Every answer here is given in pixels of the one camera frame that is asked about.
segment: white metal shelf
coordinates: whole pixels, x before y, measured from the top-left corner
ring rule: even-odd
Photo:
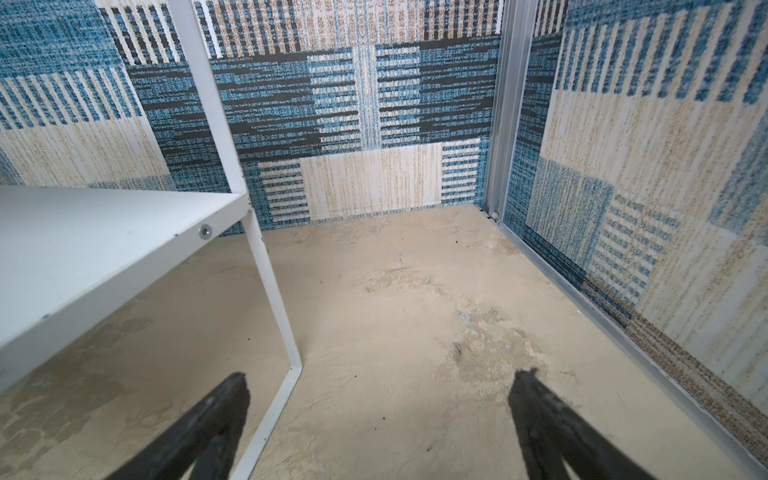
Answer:
[[[232,472],[247,480],[303,367],[197,13],[190,0],[168,4],[233,193],[0,187],[0,391],[202,247],[204,223],[214,238],[242,220],[290,361]]]
[[[249,209],[245,194],[0,186],[0,391]]]

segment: patterned wall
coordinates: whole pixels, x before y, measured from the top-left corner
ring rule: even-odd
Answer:
[[[195,1],[262,228],[479,204],[500,1]],[[228,191],[165,3],[0,12],[0,184]]]
[[[540,0],[503,217],[764,465],[766,15]]]

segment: white shelf board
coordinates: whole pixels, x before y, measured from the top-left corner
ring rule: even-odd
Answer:
[[[249,210],[246,194],[0,186],[0,391]]]

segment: floor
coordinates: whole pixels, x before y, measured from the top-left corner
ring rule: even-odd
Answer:
[[[254,478],[526,478],[505,397],[531,367],[658,478],[743,478],[471,205],[265,240],[305,367]],[[8,390],[0,476],[102,478],[236,370],[250,439],[287,359],[242,236]]]

